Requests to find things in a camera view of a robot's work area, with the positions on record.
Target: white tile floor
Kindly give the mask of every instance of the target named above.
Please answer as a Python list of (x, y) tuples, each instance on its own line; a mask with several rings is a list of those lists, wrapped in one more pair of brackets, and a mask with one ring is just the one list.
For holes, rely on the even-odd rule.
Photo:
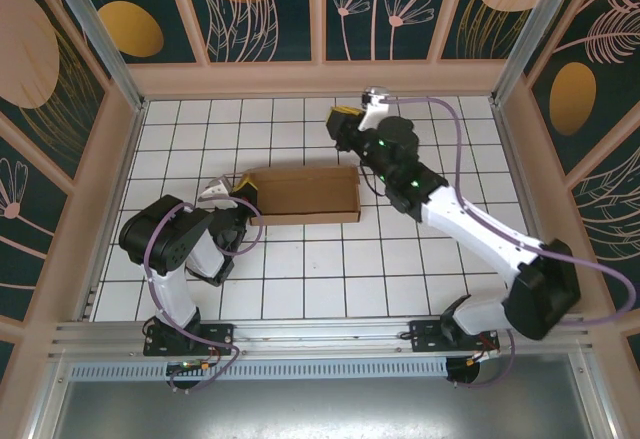
[[(464, 195), (526, 232), (491, 109), (484, 97), (447, 97), (465, 119)], [(92, 320), (142, 321), (154, 310), (142, 272), (117, 246), (117, 234), (161, 195), (192, 202), (209, 179), (237, 180), (256, 166), (356, 164), (332, 147), (324, 120), (358, 97), (160, 101), (149, 107), (122, 200)], [(414, 120), (422, 161), (453, 180), (455, 130), (446, 111), (401, 105)], [(207, 320), (386, 317), (439, 314), (468, 292), (504, 288), (484, 262), (440, 231), (417, 225), (361, 181), (357, 224), (269, 227), (238, 257), (220, 288), (190, 279)], [(250, 228), (246, 240), (255, 237)]]

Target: open cardboard tray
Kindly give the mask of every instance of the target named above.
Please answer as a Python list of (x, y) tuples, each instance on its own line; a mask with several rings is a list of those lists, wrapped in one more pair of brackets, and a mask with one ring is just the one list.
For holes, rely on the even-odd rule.
[[(360, 178), (353, 166), (251, 169), (241, 184), (258, 189), (267, 226), (360, 221)], [(258, 225), (253, 217), (251, 225)]]

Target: metal bracket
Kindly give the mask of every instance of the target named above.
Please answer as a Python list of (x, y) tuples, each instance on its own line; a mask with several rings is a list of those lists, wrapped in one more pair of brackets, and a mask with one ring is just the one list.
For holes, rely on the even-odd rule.
[[(413, 352), (467, 351), (473, 354), (485, 349), (485, 344), (479, 336), (465, 336), (460, 339), (458, 346), (451, 344), (442, 334), (440, 320), (411, 321), (409, 331)], [(495, 331), (487, 333), (485, 339), (495, 346), (495, 350), (500, 349), (500, 341)]]
[[(201, 324), (197, 336), (212, 342), (233, 344), (233, 324)], [(145, 334), (144, 349), (142, 354), (148, 357), (157, 356), (210, 356), (209, 346), (201, 342), (192, 343), (189, 348), (187, 341), (168, 341), (165, 337), (166, 331), (162, 325), (151, 324), (147, 326)], [(219, 348), (221, 356), (231, 354), (231, 349)]]

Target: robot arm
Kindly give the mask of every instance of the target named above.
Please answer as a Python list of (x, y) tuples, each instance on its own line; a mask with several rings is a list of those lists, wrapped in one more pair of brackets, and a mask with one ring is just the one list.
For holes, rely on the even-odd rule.
[[(411, 121), (387, 116), (388, 105), (382, 100), (386, 95), (382, 88), (371, 88), (363, 95), (365, 112), (332, 110), (327, 129), (336, 148), (354, 151), (362, 165), (371, 168), (399, 212), (456, 239), (490, 264), (507, 286), (504, 293), (459, 298), (441, 316), (443, 334), (456, 343), (464, 335), (513, 328), (525, 337), (542, 339), (580, 298), (574, 266), (522, 250), (471, 218), (446, 179), (419, 161), (419, 141)], [(465, 206), (523, 244), (571, 253), (561, 241), (543, 244), (468, 202)]]
[[(233, 269), (232, 254), (238, 251), (246, 233), (246, 223), (253, 215), (248, 207), (222, 196), (235, 196), (257, 202), (257, 191), (250, 184), (231, 191), (224, 178), (214, 179), (200, 201), (209, 200), (214, 194), (216, 210), (185, 208), (163, 227), (154, 242), (149, 266), (150, 281), (163, 311), (182, 329), (199, 335), (200, 314), (187, 287), (186, 272), (213, 286), (219, 286)], [(182, 201), (164, 196), (140, 211), (124, 225), (120, 233), (120, 247), (127, 251), (129, 259), (144, 267), (144, 252), (161, 219)], [(153, 325), (162, 330), (163, 338), (169, 338), (166, 349), (192, 350), (196, 344), (174, 330), (162, 311), (156, 311)]]

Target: purple cable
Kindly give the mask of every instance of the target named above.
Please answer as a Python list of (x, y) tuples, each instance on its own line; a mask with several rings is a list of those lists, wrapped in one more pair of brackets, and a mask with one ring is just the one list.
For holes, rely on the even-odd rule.
[(585, 267), (590, 267), (592, 269), (598, 270), (600, 272), (603, 272), (604, 274), (608, 274), (611, 277), (619, 280), (620, 282), (622, 282), (625, 287), (627, 288), (627, 292), (628, 292), (628, 297), (627, 297), (627, 301), (623, 304), (623, 306), (618, 309), (615, 313), (609, 315), (609, 316), (605, 316), (605, 317), (600, 317), (597, 319), (590, 319), (587, 321), (563, 321), (561, 322), (562, 325), (564, 326), (578, 326), (578, 327), (584, 327), (584, 326), (598, 326), (600, 324), (606, 324), (607, 322), (612, 322), (615, 321), (616, 319), (618, 319), (619, 317), (621, 317), (623, 314), (629, 312), (632, 308), (633, 305), (636, 302), (636, 289), (633, 286), (633, 283), (622, 273), (616, 271), (615, 269), (612, 269), (608, 266), (605, 266), (603, 264), (599, 264), (597, 262), (591, 262), (591, 261), (587, 261), (584, 259), (579, 259), (577, 257), (573, 257), (573, 256), (567, 256), (565, 254), (558, 254), (556, 252), (551, 252), (551, 251), (545, 251), (544, 249), (540, 249), (537, 247), (533, 247), (533, 246), (529, 246), (527, 244), (521, 243), (520, 241), (518, 241), (517, 239), (514, 239), (513, 237), (511, 237), (509, 234), (501, 231), (500, 229), (496, 228), (495, 226), (493, 226), (493, 224), (490, 224), (489, 222), (485, 221), (482, 217), (478, 216), (477, 214), (475, 214), (473, 212), (473, 210), (469, 209), (467, 207), (467, 205), (465, 204), (465, 200), (462, 197), (462, 192), (460, 190), (460, 164), (461, 164), (461, 160), (462, 160), (462, 126), (461, 126), (461, 120), (458, 117), (458, 115), (456, 114), (456, 111), (453, 109), (453, 107), (451, 107), (451, 105), (449, 103), (447, 103), (446, 101), (443, 101), (442, 99), (438, 99), (435, 97), (414, 97), (414, 98), (407, 98), (407, 99), (388, 99), (385, 101), (381, 101), (384, 102), (385, 104), (410, 104), (410, 103), (421, 103), (421, 102), (431, 102), (434, 104), (439, 104), (442, 107), (444, 107), (449, 114), (451, 114), (451, 117), (453, 118), (455, 125), (456, 125), (456, 135), (457, 135), (457, 141), (456, 141), (456, 174), (455, 174), (455, 193), (456, 193), (456, 198), (458, 200), (458, 204), (460, 205), (460, 207), (462, 207), (462, 209), (464, 209), (466, 211), (467, 214), (469, 214), (469, 216), (471, 216), (476, 222), (478, 222), (480, 225), (484, 226), (486, 229), (488, 229), (489, 231), (493, 232), (496, 236), (504, 239), (505, 241), (513, 244), (514, 246), (518, 246), (521, 249), (524, 249), (526, 251), (529, 252), (533, 252), (535, 254), (538, 254), (540, 256), (544, 256), (544, 257), (548, 257), (551, 259), (556, 259), (559, 261), (563, 261), (563, 262), (569, 262), (572, 264), (576, 264), (578, 266), (585, 266)]
[[(244, 249), (241, 252), (238, 252), (236, 254), (244, 254), (245, 252), (249, 251), (252, 247), (254, 247), (256, 245), (256, 243), (258, 242), (258, 240), (260, 239), (260, 236), (262, 234), (262, 228), (264, 225), (264, 221), (262, 219), (262, 216), (260, 215), (260, 213), (257, 211), (257, 209), (255, 207), (253, 207), (251, 204), (249, 204), (247, 201), (243, 200), (243, 199), (239, 199), (237, 197), (230, 197), (230, 196), (224, 196), (226, 199), (231, 199), (235, 202), (238, 202), (239, 204), (244, 204), (249, 206), (250, 209), (252, 209), (254, 212), (257, 213), (257, 217), (259, 218), (258, 220), (260, 221), (260, 229), (258, 231), (258, 236), (256, 237), (255, 241), (253, 241), (253, 243), (247, 247), (246, 249)], [(169, 212), (167, 212), (167, 214), (165, 214), (165, 216), (160, 220), (160, 222), (158, 223), (158, 225), (156, 226), (156, 228), (153, 231), (153, 234), (151, 234), (151, 238), (149, 239), (149, 243), (147, 244), (147, 248), (144, 251), (144, 258), (143, 258), (143, 262), (142, 264), (144, 265), (144, 272), (147, 275), (147, 282), (149, 283), (149, 292), (151, 293), (151, 299), (153, 300), (153, 303), (155, 304), (156, 308), (158, 309), (158, 311), (162, 314), (162, 317), (165, 319), (165, 321), (167, 321), (167, 323), (173, 327), (176, 331), (178, 331), (180, 334), (182, 334), (183, 336), (188, 337), (189, 339), (196, 341), (196, 342), (200, 342), (202, 344), (206, 344), (208, 346), (213, 346), (213, 347), (221, 347), (224, 349), (229, 349), (231, 351), (234, 352), (233, 357), (224, 365), (220, 368), (220, 370), (218, 370), (218, 372), (216, 372), (213, 376), (211, 376), (209, 379), (206, 380), (202, 380), (200, 382), (198, 382), (198, 384), (196, 384), (195, 386), (193, 386), (190, 389), (185, 389), (184, 393), (188, 394), (190, 391), (197, 391), (198, 389), (202, 389), (203, 387), (211, 384), (213, 381), (215, 381), (218, 377), (220, 377), (222, 374), (224, 374), (227, 369), (229, 369), (229, 367), (231, 367), (231, 365), (238, 359), (238, 356), (240, 355), (240, 349), (238, 348), (238, 346), (235, 346), (233, 344), (225, 344), (223, 342), (216, 342), (216, 341), (210, 341), (208, 339), (203, 339), (202, 337), (198, 337), (195, 334), (191, 334), (190, 332), (184, 330), (182, 327), (180, 327), (170, 316), (169, 314), (167, 314), (164, 309), (162, 308), (162, 305), (160, 304), (160, 299), (158, 298), (158, 294), (156, 293), (156, 289), (155, 289), (155, 285), (153, 284), (153, 280), (152, 280), (152, 272), (151, 272), (151, 267), (149, 266), (149, 260), (151, 258), (151, 250), (153, 249), (153, 246), (156, 242), (156, 240), (158, 239), (158, 236), (160, 235), (160, 231), (162, 230), (162, 228), (167, 224), (167, 222), (169, 222), (173, 216), (180, 210), (182, 210), (185, 207), (189, 207), (189, 208), (193, 208), (193, 204), (189, 204), (188, 202), (182, 202), (174, 207), (171, 208), (171, 210)], [(173, 389), (174, 392), (178, 391), (178, 388), (175, 386), (173, 379), (175, 378), (176, 374), (172, 374), (169, 377), (169, 384), (171, 385), (171, 388)]]

